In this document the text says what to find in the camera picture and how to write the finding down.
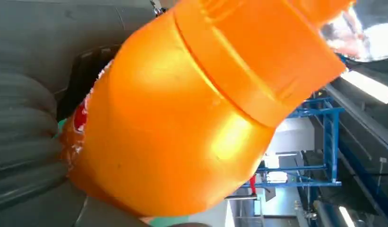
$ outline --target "fluorescent light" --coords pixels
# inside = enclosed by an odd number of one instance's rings
[[[386,85],[379,83],[356,71],[345,72],[341,74],[341,78],[350,82],[375,99],[385,104],[388,103],[388,87]]]
[[[348,227],[355,227],[354,222],[352,221],[350,214],[348,214],[348,211],[345,207],[339,207],[338,208],[343,215],[344,221],[347,224]]]
[[[224,227],[235,227],[233,210],[230,201],[227,201],[226,220],[224,222]]]

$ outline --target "green object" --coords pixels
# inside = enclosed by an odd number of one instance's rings
[[[187,223],[189,216],[155,218],[150,225],[153,227],[168,227],[176,224]]]

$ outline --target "red object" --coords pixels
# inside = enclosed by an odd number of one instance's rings
[[[256,177],[256,175],[252,176],[251,179],[250,179],[250,185],[251,185],[252,194],[256,194],[255,177]]]

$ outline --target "blue steel railing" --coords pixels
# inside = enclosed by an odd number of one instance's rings
[[[297,182],[256,183],[255,186],[261,187],[322,187],[322,186],[340,186],[341,182],[337,181],[337,159],[338,159],[338,126],[339,114],[344,110],[341,107],[333,107],[332,98],[314,98],[305,100],[301,106],[295,109],[288,118],[300,118],[316,116],[323,125],[323,164],[316,166],[294,166],[283,168],[259,167],[256,173],[268,172],[287,172],[289,175],[295,175]],[[303,170],[324,170],[327,175],[326,181],[315,180],[301,175]],[[250,188],[248,183],[241,188]]]

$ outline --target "ceiling light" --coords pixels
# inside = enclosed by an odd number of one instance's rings
[[[347,209],[345,207],[339,207],[338,208],[341,212],[341,215],[343,215],[344,221],[347,224],[348,227],[355,227],[355,224],[353,220],[350,217],[350,214],[348,213]]]
[[[341,74],[341,78],[350,82],[375,99],[385,104],[388,103],[388,87],[386,85],[379,83],[356,71],[345,72]]]

